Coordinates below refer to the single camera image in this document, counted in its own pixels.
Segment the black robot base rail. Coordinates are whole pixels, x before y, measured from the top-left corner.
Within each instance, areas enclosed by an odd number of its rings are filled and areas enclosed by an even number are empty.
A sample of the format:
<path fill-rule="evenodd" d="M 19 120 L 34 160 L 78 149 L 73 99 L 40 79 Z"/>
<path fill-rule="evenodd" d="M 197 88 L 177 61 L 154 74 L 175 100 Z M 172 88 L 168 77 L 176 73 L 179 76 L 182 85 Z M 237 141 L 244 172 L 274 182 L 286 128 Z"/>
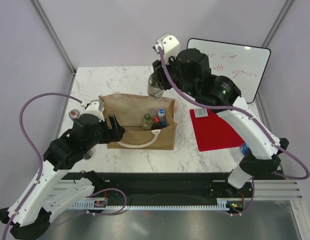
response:
<path fill-rule="evenodd" d="M 112 189 L 107 198 L 112 203 L 159 205 L 214 204 L 218 199 L 249 199 L 250 182 L 236 189 L 226 182 L 227 173 L 111 173 L 71 172 L 64 180 L 88 177 L 98 190 Z M 123 191 L 120 194 L 113 189 Z"/>

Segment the glass cola bottle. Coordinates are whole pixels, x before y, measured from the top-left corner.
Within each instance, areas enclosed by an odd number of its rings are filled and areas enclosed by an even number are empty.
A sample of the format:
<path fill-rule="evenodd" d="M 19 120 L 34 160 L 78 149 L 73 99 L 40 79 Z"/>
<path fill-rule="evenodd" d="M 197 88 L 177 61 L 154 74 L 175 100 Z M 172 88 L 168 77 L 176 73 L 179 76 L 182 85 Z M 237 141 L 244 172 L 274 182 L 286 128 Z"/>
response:
<path fill-rule="evenodd" d="M 161 124 L 160 124 L 160 118 L 158 116 L 155 116 L 153 119 L 152 119 L 152 126 L 151 126 L 151 130 L 160 130 L 162 127 L 161 127 Z"/>

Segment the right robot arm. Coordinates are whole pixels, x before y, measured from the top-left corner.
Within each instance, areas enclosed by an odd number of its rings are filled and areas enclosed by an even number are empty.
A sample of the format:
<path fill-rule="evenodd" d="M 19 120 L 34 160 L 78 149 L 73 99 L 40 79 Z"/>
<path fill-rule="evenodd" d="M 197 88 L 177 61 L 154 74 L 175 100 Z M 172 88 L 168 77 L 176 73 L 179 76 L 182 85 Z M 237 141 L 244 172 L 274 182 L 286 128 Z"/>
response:
<path fill-rule="evenodd" d="M 231 171 L 224 184 L 230 197 L 237 196 L 253 177 L 263 177 L 277 170 L 279 154 L 288 148 L 286 138 L 271 134 L 253 115 L 234 82 L 223 75 L 211 73 L 209 58 L 196 48 L 169 56 L 156 48 L 160 60 L 153 62 L 155 80 L 162 90 L 174 88 L 192 104 L 211 110 L 228 123 L 248 145 L 246 155 Z"/>

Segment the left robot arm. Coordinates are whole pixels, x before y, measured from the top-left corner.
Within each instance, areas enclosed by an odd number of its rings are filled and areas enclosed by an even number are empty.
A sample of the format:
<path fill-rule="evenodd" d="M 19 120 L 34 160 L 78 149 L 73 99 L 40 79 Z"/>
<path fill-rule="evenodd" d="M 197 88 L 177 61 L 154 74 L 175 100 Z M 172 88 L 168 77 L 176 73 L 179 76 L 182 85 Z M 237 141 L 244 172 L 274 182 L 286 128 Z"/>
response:
<path fill-rule="evenodd" d="M 40 177 L 33 179 L 32 193 L 23 193 L 11 207 L 0 209 L 0 221 L 11 226 L 10 233 L 17 240 L 36 240 L 65 210 L 85 197 L 99 197 L 105 191 L 105 180 L 94 171 L 84 174 L 64 192 L 50 198 L 57 183 L 84 159 L 94 146 L 119 142 L 125 133 L 116 117 L 109 115 L 111 125 L 93 114 L 82 114 L 71 129 L 53 140 L 43 155 Z"/>

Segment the brown canvas tote bag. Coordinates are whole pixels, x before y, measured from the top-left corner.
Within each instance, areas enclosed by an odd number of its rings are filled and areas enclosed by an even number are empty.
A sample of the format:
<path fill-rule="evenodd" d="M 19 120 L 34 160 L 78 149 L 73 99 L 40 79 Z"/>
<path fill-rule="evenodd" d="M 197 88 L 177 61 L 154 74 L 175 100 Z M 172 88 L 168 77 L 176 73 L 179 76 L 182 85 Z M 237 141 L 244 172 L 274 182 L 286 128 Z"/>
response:
<path fill-rule="evenodd" d="M 177 123 L 174 121 L 176 100 L 169 97 L 153 98 L 144 95 L 113 93 L 100 95 L 105 115 L 115 115 L 118 123 L 125 129 L 122 139 L 111 142 L 108 149 L 173 150 Z M 143 130 L 142 119 L 145 114 L 153 118 L 159 109 L 166 113 L 167 127 L 154 134 Z"/>

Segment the blue label water bottle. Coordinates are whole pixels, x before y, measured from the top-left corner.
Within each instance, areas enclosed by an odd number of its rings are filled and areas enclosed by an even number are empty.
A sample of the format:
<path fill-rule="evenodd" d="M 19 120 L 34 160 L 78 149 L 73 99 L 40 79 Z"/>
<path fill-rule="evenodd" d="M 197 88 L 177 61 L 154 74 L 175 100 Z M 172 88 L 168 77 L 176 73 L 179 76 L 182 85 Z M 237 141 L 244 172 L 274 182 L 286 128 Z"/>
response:
<path fill-rule="evenodd" d="M 157 116 L 159 118 L 159 123 L 161 128 L 166 128 L 167 127 L 167 117 L 166 117 L 166 110 L 163 108 L 160 108 L 157 112 Z"/>

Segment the clear soda water bottle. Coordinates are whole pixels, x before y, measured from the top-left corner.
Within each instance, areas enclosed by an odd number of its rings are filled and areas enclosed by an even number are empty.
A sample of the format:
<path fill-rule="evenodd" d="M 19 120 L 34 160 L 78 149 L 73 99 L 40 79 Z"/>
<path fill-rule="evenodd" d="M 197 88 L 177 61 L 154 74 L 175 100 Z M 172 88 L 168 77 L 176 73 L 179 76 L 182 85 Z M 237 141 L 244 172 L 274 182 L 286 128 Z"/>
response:
<path fill-rule="evenodd" d="M 156 75 L 154 73 L 152 73 L 148 78 L 147 94 L 156 99 L 161 98 L 164 94 L 164 91 L 160 89 L 158 83 L 156 82 Z"/>

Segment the green cap glass bottle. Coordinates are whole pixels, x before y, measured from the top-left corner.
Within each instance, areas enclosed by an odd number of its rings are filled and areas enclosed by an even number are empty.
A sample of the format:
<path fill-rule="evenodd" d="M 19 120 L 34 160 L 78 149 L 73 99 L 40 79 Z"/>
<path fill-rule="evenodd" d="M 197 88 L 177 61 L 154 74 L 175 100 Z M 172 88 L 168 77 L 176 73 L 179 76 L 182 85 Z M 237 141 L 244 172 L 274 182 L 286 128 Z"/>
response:
<path fill-rule="evenodd" d="M 146 113 L 142 120 L 142 130 L 150 131 L 152 129 L 152 125 L 153 125 L 153 119 L 149 113 Z"/>

